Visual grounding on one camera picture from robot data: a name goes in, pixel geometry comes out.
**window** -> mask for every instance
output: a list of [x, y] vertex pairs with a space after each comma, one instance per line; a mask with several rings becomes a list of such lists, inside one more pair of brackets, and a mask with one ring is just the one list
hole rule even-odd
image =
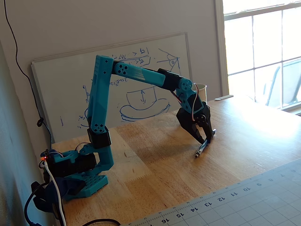
[[229, 92], [301, 104], [301, 2], [223, 0]]

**white wall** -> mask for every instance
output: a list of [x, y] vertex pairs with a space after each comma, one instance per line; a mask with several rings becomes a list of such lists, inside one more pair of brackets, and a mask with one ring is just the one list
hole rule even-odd
[[[214, 0], [8, 0], [7, 8], [19, 44], [18, 59], [28, 73], [30, 62], [38, 57], [187, 32], [194, 82], [208, 85], [209, 100], [221, 95]], [[36, 126], [38, 114], [28, 82], [15, 64], [3, 10], [1, 4], [0, 40], [38, 154], [47, 147], [48, 137]]]
[[[0, 226], [25, 226], [31, 183], [42, 182], [15, 87], [0, 42]], [[47, 226], [50, 214], [31, 202], [30, 219]]]

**cable clip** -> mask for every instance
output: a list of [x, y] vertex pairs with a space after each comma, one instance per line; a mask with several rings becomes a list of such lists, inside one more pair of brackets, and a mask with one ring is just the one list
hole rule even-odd
[[43, 125], [43, 122], [44, 122], [44, 118], [40, 117], [40, 119], [37, 122], [37, 126], [41, 127]]

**whiteboard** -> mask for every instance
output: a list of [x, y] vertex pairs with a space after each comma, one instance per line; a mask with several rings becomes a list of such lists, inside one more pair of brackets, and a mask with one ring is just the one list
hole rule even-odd
[[[87, 134], [96, 55], [190, 78], [187, 46], [186, 34], [177, 33], [34, 60], [32, 71], [53, 142]], [[109, 90], [108, 128], [180, 107], [170, 91], [118, 75], [111, 76]]]

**window pane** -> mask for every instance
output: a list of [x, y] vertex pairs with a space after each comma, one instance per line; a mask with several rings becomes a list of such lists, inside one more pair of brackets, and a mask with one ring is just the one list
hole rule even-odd
[[283, 11], [283, 59], [301, 56], [301, 7]]
[[281, 61], [281, 11], [254, 16], [255, 67]]
[[254, 71], [243, 72], [228, 77], [229, 93], [248, 96], [254, 100]]
[[255, 70], [256, 102], [279, 108], [281, 105], [281, 64]]
[[225, 21], [228, 73], [253, 68], [252, 18]]
[[297, 0], [223, 0], [225, 14], [276, 6], [284, 3], [287, 4], [290, 2], [297, 2]]
[[301, 101], [301, 58], [283, 63], [283, 106]]

